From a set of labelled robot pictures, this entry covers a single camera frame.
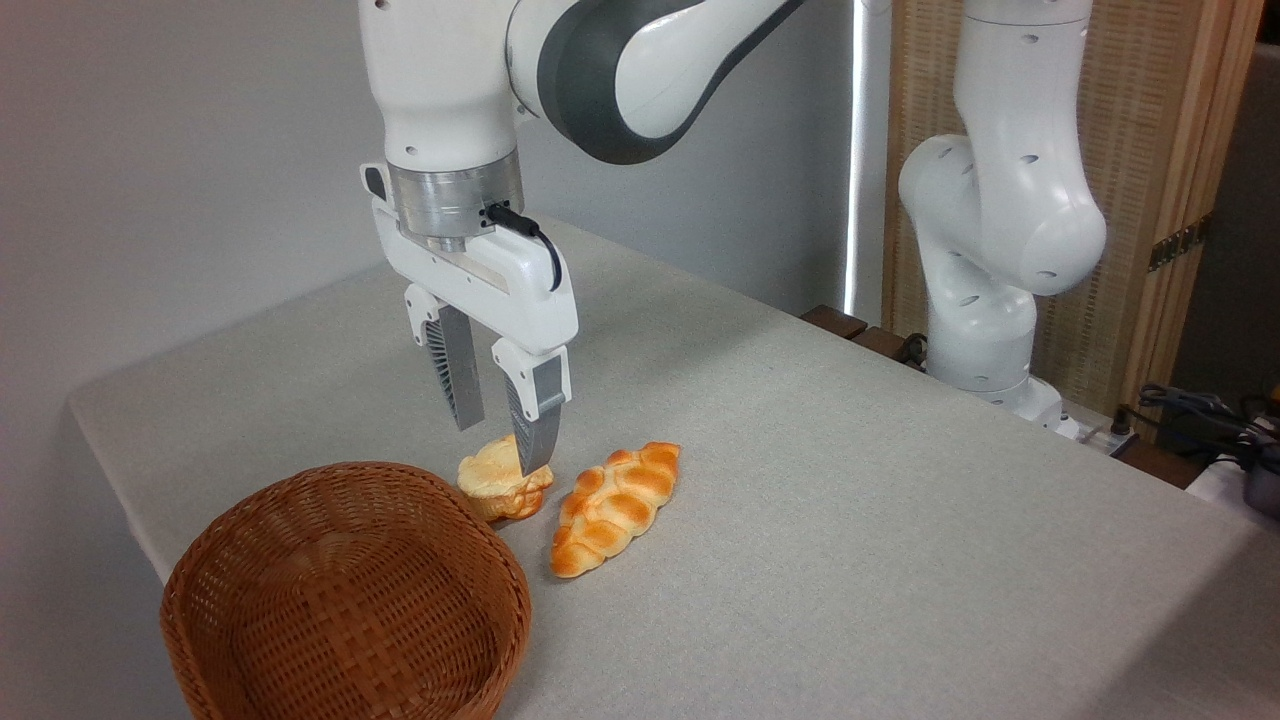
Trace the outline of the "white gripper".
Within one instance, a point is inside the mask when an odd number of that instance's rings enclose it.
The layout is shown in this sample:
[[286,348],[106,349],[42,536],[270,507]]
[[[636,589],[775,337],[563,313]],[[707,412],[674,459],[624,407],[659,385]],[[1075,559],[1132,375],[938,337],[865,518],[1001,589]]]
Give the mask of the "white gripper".
[[564,346],[579,332],[579,314],[566,260],[489,217],[494,205],[521,210],[517,167],[421,173],[366,163],[361,181],[383,252],[412,283],[404,291],[411,334],[429,351],[460,430],[485,416],[470,318],[502,337],[492,351],[506,375],[521,473],[530,477],[549,464],[572,398]]

